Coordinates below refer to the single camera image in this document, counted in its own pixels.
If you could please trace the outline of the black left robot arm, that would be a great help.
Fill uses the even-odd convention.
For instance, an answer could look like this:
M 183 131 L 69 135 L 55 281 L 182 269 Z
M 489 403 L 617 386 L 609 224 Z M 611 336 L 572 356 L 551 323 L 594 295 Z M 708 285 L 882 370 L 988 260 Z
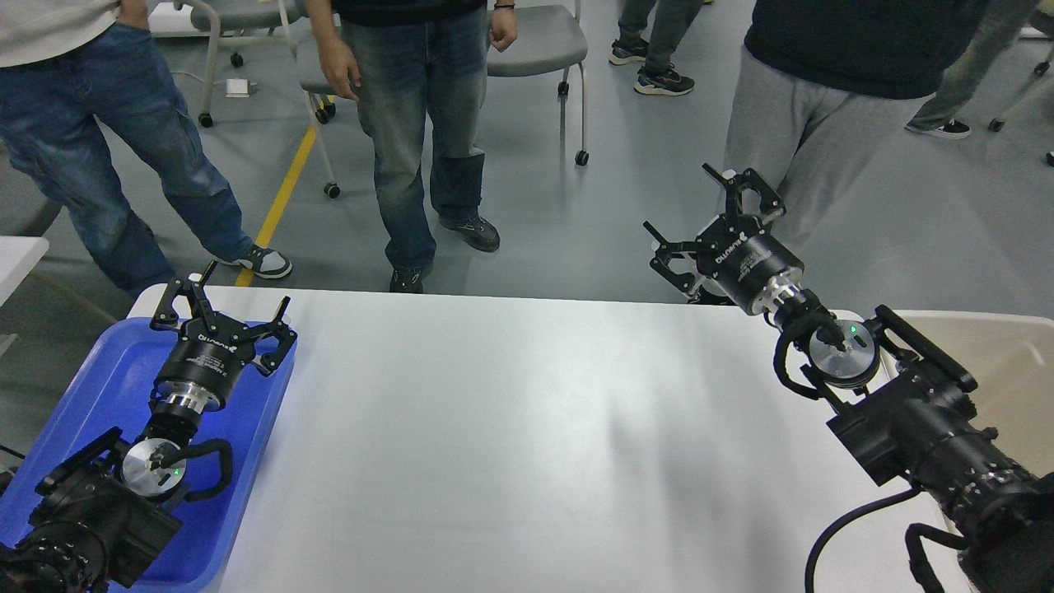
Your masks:
M 4 592 L 199 588 L 230 547 L 296 331 L 238 320 L 173 280 L 110 327 L 2 496 Z

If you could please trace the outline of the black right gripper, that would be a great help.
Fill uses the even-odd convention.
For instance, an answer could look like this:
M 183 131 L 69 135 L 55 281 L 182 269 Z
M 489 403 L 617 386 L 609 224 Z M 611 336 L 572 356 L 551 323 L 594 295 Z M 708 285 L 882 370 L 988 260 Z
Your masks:
M 721 173 L 709 164 L 702 169 L 723 189 L 724 212 L 697 236 L 700 244 L 669 241 L 644 221 L 652 237 L 649 266 L 700 305 L 734 304 L 746 315 L 761 315 L 805 299 L 804 264 L 768 233 L 786 214 L 781 196 L 754 169 L 741 173 Z M 756 214 L 743 209 L 749 193 L 759 198 Z

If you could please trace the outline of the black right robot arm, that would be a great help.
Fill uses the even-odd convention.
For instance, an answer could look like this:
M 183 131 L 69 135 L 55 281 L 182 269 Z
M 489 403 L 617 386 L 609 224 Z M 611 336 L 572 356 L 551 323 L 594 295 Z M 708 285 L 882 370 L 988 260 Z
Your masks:
M 735 305 L 763 315 L 779 331 L 774 372 L 811 400 L 828 401 L 832 434 L 874 483 L 907 481 L 907 491 L 863 505 L 814 541 L 804 588 L 825 543 L 843 526 L 928 492 L 955 525 L 906 529 L 907 566 L 922 590 L 942 585 L 923 540 L 958 552 L 980 592 L 1052 589 L 1052 476 L 1036 477 L 994 446 L 993 427 L 977 429 L 974 376 L 889 307 L 873 318 L 844 320 L 802 286 L 804 264 L 772 237 L 786 204 L 753 169 L 707 174 L 724 191 L 724 211 L 690 241 L 655 237 L 652 269 L 692 304 Z

